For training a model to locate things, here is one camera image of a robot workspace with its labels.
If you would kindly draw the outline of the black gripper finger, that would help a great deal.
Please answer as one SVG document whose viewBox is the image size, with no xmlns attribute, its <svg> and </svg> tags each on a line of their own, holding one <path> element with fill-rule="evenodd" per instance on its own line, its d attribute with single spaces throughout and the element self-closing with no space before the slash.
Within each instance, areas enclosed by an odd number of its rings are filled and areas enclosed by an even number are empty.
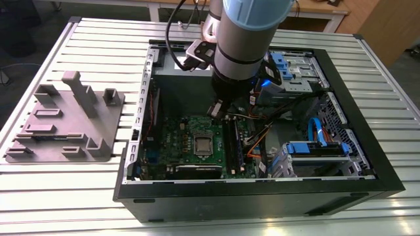
<svg viewBox="0 0 420 236">
<path fill-rule="evenodd" d="M 230 102 L 216 100 L 208 109 L 208 116 L 211 118 L 224 118 L 228 108 Z"/>
</svg>

